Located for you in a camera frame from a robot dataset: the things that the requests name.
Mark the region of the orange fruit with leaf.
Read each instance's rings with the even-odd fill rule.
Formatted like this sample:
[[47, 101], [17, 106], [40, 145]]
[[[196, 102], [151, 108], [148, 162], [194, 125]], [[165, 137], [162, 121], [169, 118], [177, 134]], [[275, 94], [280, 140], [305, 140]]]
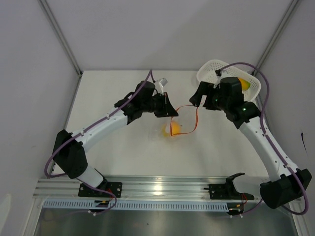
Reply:
[[181, 129], [182, 129], [182, 126], [178, 122], [172, 121], [170, 124], [170, 135], [171, 136], [180, 135]]

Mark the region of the clear orange zip top bag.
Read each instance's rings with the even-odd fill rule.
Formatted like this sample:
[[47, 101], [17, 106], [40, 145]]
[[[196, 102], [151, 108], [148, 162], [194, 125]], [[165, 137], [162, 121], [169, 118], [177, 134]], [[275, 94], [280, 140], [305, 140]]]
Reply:
[[[194, 133], [195, 130], [197, 129], [199, 123], [198, 107], [195, 107], [193, 105], [183, 105], [178, 107], [176, 111], [179, 114], [177, 117], [169, 117], [162, 119], [162, 123], [157, 130], [159, 137], [169, 140], [176, 140]], [[162, 126], [165, 123], [171, 124], [172, 121], [176, 121], [182, 126], [181, 134], [177, 136], [164, 137], [161, 132]]]

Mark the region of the yellow green mango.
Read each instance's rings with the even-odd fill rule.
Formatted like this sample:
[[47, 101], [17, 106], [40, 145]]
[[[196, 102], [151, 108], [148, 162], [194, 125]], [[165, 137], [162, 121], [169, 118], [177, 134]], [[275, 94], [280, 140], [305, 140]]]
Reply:
[[248, 82], [245, 79], [239, 78], [239, 77], [238, 77], [238, 79], [241, 83], [242, 91], [247, 91], [251, 86], [250, 82]]

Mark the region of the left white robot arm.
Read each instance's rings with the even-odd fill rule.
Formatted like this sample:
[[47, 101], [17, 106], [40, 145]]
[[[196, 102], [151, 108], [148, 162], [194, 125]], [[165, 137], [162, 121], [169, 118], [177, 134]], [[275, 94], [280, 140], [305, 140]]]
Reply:
[[60, 131], [53, 151], [54, 162], [70, 179], [78, 179], [95, 196], [103, 196], [107, 190], [105, 177], [88, 164], [86, 153], [105, 136], [129, 125], [143, 113], [153, 113], [157, 118], [178, 116], [163, 90], [166, 84], [165, 78], [154, 83], [141, 81], [105, 117], [74, 132]]

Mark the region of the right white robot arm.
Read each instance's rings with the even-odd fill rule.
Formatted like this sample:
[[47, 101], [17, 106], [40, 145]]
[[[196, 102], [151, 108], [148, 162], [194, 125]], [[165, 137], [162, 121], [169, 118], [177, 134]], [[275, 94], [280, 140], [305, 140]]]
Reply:
[[190, 103], [199, 107], [205, 97], [204, 108], [224, 111], [226, 118], [248, 139], [260, 157], [268, 173], [268, 181], [249, 183], [232, 181], [225, 185], [225, 194], [237, 198], [242, 192], [255, 194], [258, 191], [265, 204], [276, 209], [300, 197], [304, 198], [305, 208], [309, 209], [306, 189], [312, 179], [308, 169], [301, 170], [286, 155], [271, 132], [265, 127], [262, 113], [253, 103], [244, 100], [241, 82], [236, 77], [221, 79], [218, 85], [200, 82], [197, 91], [190, 98]]

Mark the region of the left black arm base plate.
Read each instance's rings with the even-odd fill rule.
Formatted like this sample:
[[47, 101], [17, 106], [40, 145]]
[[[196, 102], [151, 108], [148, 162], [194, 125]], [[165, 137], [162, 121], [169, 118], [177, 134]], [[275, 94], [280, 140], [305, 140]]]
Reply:
[[[98, 187], [98, 189], [105, 190], [107, 192], [110, 192], [114, 194], [117, 198], [121, 197], [122, 189], [123, 189], [123, 183], [122, 182], [107, 182], [106, 185], [102, 184]], [[79, 191], [78, 191], [79, 197], [90, 197], [90, 198], [112, 198], [112, 195], [104, 192], [99, 192], [93, 189], [90, 189], [85, 184], [80, 184]]]

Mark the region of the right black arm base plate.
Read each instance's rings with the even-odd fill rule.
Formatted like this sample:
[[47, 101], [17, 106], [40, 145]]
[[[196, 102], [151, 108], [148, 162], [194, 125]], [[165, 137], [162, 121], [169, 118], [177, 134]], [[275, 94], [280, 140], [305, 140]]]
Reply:
[[254, 196], [248, 193], [239, 193], [235, 188], [227, 183], [224, 184], [208, 184], [204, 188], [208, 190], [210, 199], [212, 200], [254, 200]]

